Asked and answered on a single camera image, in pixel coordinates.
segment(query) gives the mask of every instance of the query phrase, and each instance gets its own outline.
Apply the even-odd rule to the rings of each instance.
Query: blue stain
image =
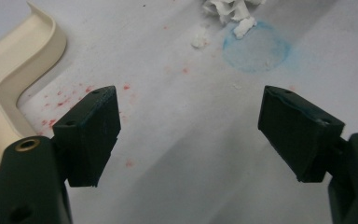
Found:
[[[241,40],[230,31],[223,42],[223,58],[242,72],[262,73],[283,63],[290,48],[272,26],[259,21]]]

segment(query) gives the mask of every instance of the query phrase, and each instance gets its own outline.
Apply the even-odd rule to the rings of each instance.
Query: white table surface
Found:
[[[298,183],[256,125],[273,85],[358,133],[358,1],[268,0],[240,41],[200,0],[33,3],[68,39],[19,100],[35,130],[51,137],[87,90],[117,87],[122,130],[99,187],[69,189],[75,223],[332,222],[330,176]],[[28,14],[0,0],[0,37]],[[193,49],[203,27],[209,44]]]

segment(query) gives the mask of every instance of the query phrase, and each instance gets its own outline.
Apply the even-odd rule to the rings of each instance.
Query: beige plastic tray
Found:
[[[0,160],[9,144],[35,135],[17,101],[60,59],[66,46],[65,35],[55,20],[28,5],[31,14],[0,40]]]

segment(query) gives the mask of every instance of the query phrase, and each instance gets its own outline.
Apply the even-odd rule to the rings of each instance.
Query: white debris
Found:
[[[208,39],[206,37],[206,29],[202,28],[198,34],[196,34],[191,41],[191,46],[195,49],[203,49],[208,45]]]
[[[240,24],[235,27],[234,34],[237,39],[242,39],[253,26],[256,26],[254,17],[250,17],[249,19],[243,19],[240,21]]]
[[[251,17],[245,1],[254,5],[266,2],[266,0],[206,0],[202,7],[206,13],[218,15],[222,23],[230,20],[239,22],[234,33],[238,39],[241,39],[255,25],[255,18]]]

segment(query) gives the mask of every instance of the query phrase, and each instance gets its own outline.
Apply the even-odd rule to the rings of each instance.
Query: crumpled paper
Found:
[[[239,22],[240,24],[234,29],[234,34],[241,39],[256,25],[255,18],[251,17],[245,1],[260,5],[266,0],[206,0],[202,7],[206,13],[218,15],[223,24],[229,21]]]

